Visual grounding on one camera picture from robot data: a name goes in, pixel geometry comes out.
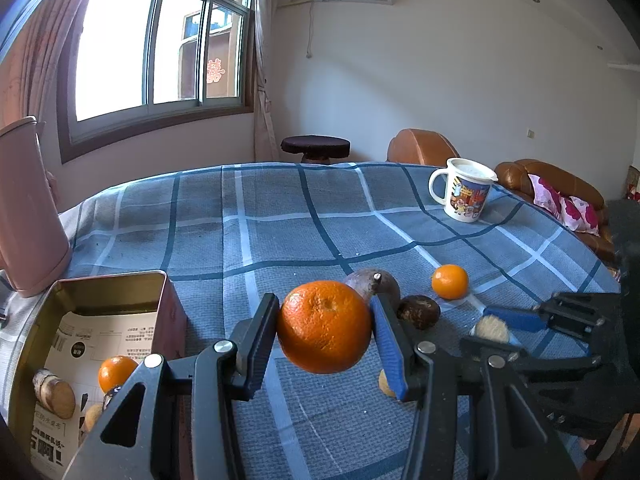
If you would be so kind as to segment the printed paper sheet in tin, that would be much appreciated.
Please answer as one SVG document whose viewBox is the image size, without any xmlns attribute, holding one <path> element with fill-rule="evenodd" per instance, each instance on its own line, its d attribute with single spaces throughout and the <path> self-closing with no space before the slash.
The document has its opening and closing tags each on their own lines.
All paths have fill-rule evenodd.
<svg viewBox="0 0 640 480">
<path fill-rule="evenodd" d="M 141 361 L 151 352 L 155 322 L 154 312 L 63 315 L 48 345 L 44 367 L 70 384 L 76 408 L 71 419 L 60 419 L 41 404 L 35 406 L 30 458 L 40 474 L 48 479 L 63 477 L 84 440 L 85 412 L 103 400 L 98 384 L 102 362 L 113 356 Z"/>
</svg>

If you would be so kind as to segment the pink curtain left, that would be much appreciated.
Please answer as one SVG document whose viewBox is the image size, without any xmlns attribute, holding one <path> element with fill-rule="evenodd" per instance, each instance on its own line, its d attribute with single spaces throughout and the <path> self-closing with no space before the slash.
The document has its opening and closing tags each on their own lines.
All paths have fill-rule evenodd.
<svg viewBox="0 0 640 480">
<path fill-rule="evenodd" d="M 82 0 L 42 0 L 1 63 L 1 125 L 39 117 Z"/>
</svg>

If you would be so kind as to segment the pink curtain right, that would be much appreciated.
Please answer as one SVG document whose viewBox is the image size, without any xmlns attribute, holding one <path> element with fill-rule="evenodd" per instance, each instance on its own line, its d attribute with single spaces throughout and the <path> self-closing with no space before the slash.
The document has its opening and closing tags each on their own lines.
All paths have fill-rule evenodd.
<svg viewBox="0 0 640 480">
<path fill-rule="evenodd" d="M 276 133 L 271 117 L 270 72 L 272 21 L 278 0 L 254 0 L 256 92 L 254 106 L 254 154 L 258 162 L 279 159 Z"/>
</svg>

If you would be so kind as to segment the brown leather sofa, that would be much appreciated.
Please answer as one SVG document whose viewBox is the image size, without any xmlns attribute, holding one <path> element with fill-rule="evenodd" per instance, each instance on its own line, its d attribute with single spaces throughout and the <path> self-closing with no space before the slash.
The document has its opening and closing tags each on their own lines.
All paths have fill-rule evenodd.
<svg viewBox="0 0 640 480">
<path fill-rule="evenodd" d="M 534 191 L 529 180 L 531 174 L 546 179 L 552 188 L 565 196 L 577 196 L 590 203 L 597 211 L 600 235 L 573 233 L 607 266 L 611 268 L 614 266 L 615 255 L 611 230 L 608 225 L 608 210 L 603 196 L 591 184 L 568 171 L 548 164 L 548 162 L 530 158 L 519 159 L 515 162 L 500 162 L 495 168 L 495 172 L 499 183 L 504 188 L 508 188 L 531 204 L 534 204 Z"/>
</svg>

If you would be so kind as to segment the fuzzy rice-topped dark cup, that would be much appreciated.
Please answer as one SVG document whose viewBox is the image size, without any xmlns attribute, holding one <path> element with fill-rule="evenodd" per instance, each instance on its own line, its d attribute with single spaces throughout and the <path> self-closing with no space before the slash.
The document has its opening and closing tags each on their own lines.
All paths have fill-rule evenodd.
<svg viewBox="0 0 640 480">
<path fill-rule="evenodd" d="M 483 315 L 473 326 L 471 335 L 498 344 L 519 346 L 520 342 L 511 334 L 506 322 L 495 315 Z"/>
</svg>

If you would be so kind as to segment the pink floral cushion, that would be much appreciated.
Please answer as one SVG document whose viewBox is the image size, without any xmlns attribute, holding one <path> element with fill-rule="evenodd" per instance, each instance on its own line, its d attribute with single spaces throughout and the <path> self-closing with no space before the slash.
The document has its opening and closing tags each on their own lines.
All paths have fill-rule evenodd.
<svg viewBox="0 0 640 480">
<path fill-rule="evenodd" d="M 536 174 L 531 174 L 529 180 L 536 206 L 547 211 L 574 233 L 600 235 L 597 211 L 590 203 L 577 196 L 561 194 L 546 179 Z"/>
</svg>

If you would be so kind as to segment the dark brown round fruit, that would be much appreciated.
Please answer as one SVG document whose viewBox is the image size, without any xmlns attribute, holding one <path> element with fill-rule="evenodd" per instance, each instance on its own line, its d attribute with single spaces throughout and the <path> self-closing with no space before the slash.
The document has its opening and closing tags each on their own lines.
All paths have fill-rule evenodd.
<svg viewBox="0 0 640 480">
<path fill-rule="evenodd" d="M 427 296 L 405 296 L 398 304 L 396 316 L 411 323 L 417 330 L 428 330 L 439 321 L 440 307 L 434 299 Z"/>
</svg>

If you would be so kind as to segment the pink curtain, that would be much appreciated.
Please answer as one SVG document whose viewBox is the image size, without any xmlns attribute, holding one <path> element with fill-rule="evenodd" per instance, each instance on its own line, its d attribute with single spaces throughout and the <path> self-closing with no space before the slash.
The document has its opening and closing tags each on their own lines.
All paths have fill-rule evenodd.
<svg viewBox="0 0 640 480">
<path fill-rule="evenodd" d="M 278 0 L 254 0 L 256 92 L 254 106 L 254 154 L 258 162 L 279 159 L 276 133 L 271 117 L 270 72 L 272 21 Z"/>
<path fill-rule="evenodd" d="M 1 63 L 1 125 L 39 117 L 82 0 L 42 0 Z"/>
</svg>

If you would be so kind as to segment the white cartoon printed mug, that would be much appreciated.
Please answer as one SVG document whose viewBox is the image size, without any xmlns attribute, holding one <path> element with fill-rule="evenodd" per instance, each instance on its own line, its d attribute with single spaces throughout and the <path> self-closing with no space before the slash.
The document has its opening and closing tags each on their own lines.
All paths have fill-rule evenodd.
<svg viewBox="0 0 640 480">
<path fill-rule="evenodd" d="M 434 191 L 434 183 L 439 177 L 446 180 L 443 196 Z M 495 171 L 480 162 L 453 157 L 447 160 L 444 168 L 432 172 L 428 192 L 436 203 L 442 205 L 447 216 L 472 223 L 480 218 L 489 191 L 497 182 Z"/>
</svg>

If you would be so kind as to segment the small tangerine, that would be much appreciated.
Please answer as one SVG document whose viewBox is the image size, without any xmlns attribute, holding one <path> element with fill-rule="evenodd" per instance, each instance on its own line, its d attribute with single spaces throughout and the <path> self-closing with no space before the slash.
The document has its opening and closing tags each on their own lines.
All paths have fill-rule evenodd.
<svg viewBox="0 0 640 480">
<path fill-rule="evenodd" d="M 136 370 L 138 363 L 129 356 L 113 356 L 102 362 L 98 370 L 98 384 L 104 393 L 122 386 Z"/>
<path fill-rule="evenodd" d="M 462 266 L 445 264 L 434 271 L 431 286 L 440 298 L 458 300 L 468 292 L 469 277 Z"/>
</svg>

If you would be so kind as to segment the blue plaid tablecloth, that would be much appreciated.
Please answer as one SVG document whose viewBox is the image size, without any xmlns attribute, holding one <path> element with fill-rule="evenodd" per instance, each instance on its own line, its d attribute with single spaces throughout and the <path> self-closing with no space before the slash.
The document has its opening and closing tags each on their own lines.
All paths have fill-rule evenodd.
<svg viewBox="0 0 640 480">
<path fill-rule="evenodd" d="M 468 290 L 440 302 L 427 337 L 456 352 L 493 306 L 529 309 L 555 292 L 614 292 L 617 283 L 565 226 L 495 186 L 478 220 L 435 203 L 427 166 L 244 164 L 112 186 L 62 214 L 67 275 L 161 270 L 186 312 L 186 353 L 228 337 L 265 294 L 350 293 L 350 274 L 390 274 L 405 296 L 431 295 L 441 266 Z M 336 374 L 312 374 L 273 350 L 262 388 L 235 405 L 251 479 L 396 479 L 416 408 L 382 393 L 378 352 Z"/>
</svg>

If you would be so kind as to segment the tan round longan fruit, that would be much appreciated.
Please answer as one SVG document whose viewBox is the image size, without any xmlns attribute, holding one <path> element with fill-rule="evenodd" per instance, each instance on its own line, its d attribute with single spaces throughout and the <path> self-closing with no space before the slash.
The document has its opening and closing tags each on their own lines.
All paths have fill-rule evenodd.
<svg viewBox="0 0 640 480">
<path fill-rule="evenodd" d="M 386 396 L 389 396 L 392 399 L 396 398 L 396 394 L 393 392 L 392 388 L 390 388 L 390 384 L 388 383 L 385 370 L 381 370 L 380 374 L 378 374 L 378 388 L 384 393 Z"/>
</svg>

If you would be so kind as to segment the pink electric kettle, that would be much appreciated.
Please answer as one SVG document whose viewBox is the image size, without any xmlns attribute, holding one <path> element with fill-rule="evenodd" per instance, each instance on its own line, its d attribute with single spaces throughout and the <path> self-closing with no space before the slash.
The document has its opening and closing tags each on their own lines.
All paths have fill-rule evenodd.
<svg viewBox="0 0 640 480">
<path fill-rule="evenodd" d="M 70 262 L 34 116 L 1 129 L 1 269 L 21 296 L 40 294 Z"/>
</svg>

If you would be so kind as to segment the purple passion fruit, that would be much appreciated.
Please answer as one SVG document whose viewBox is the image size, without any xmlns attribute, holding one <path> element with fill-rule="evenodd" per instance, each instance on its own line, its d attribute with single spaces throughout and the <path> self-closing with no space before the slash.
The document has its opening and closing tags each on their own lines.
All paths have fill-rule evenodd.
<svg viewBox="0 0 640 480">
<path fill-rule="evenodd" d="M 384 295 L 394 310 L 399 307 L 400 288 L 390 272 L 375 268 L 359 269 L 348 274 L 344 283 L 356 290 L 366 304 L 370 304 L 374 296 Z"/>
</svg>

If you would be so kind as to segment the large orange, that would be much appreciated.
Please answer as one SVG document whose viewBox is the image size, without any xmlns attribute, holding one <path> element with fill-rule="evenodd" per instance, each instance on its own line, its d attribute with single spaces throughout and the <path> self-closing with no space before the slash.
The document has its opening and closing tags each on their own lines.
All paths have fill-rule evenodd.
<svg viewBox="0 0 640 480">
<path fill-rule="evenodd" d="M 369 306 L 337 281 L 299 285 L 285 297 L 277 334 L 283 354 L 312 374 L 336 374 L 355 366 L 372 332 Z"/>
</svg>

